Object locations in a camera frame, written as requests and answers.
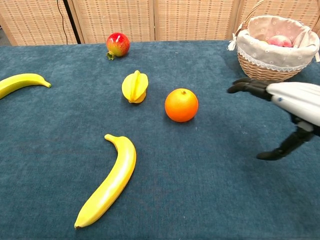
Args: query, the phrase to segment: starfruit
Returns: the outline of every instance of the starfruit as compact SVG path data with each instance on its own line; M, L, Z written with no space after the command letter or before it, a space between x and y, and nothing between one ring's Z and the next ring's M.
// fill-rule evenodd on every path
M122 93L129 103L139 104L147 95L148 76L134 71L126 76L122 83Z

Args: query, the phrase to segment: orange fruit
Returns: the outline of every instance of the orange fruit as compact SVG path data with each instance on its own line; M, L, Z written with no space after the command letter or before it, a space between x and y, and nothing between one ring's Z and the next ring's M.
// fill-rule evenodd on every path
M197 96L186 88L177 88L169 93L164 102L164 109L168 117L175 122L187 122L198 111Z

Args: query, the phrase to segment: white lace trim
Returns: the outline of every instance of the white lace trim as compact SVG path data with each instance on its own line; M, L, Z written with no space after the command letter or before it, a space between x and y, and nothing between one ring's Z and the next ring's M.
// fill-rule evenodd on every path
M253 58L252 56L250 56L249 54L247 54L245 51L243 51L241 49L241 47L239 47L237 45L237 52L244 57L244 59L246 59L247 61L258 65L259 67L263 67L266 69L270 69L270 70L274 70L274 71L279 71L279 72L292 72L292 71L296 71L296 70L301 70L304 69L308 64L304 64L304 65L300 65L300 66L275 66L269 63L265 63L263 61L257 60L255 58Z

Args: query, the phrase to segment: table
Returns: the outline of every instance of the table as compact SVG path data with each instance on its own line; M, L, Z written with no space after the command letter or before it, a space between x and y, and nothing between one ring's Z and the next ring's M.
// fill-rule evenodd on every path
M319 239L320 139L278 161L256 154L294 131L273 103L242 92L228 41L133 42L111 61L104 44L0 47L0 79L37 73L52 84L0 100L0 239ZM124 78L148 76L130 104ZM291 81L320 84L312 62ZM167 95L198 97L195 118L171 121ZM117 158L105 134L126 136L137 162L126 188L94 224L80 208Z

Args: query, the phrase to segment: wicker screen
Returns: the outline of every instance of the wicker screen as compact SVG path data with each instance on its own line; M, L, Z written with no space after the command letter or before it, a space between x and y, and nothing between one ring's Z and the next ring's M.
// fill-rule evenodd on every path
M68 44L76 44L64 2L58 3ZM0 25L13 46L66 44L56 0L0 0Z
M154 0L155 39L230 39L240 0Z
M238 9L238 19L234 31L237 30L258 0L242 0ZM313 27L318 21L317 0L266 0L254 12L252 17L274 15L290 18Z
M105 43L113 32L131 42L154 41L152 0L73 0L84 42Z

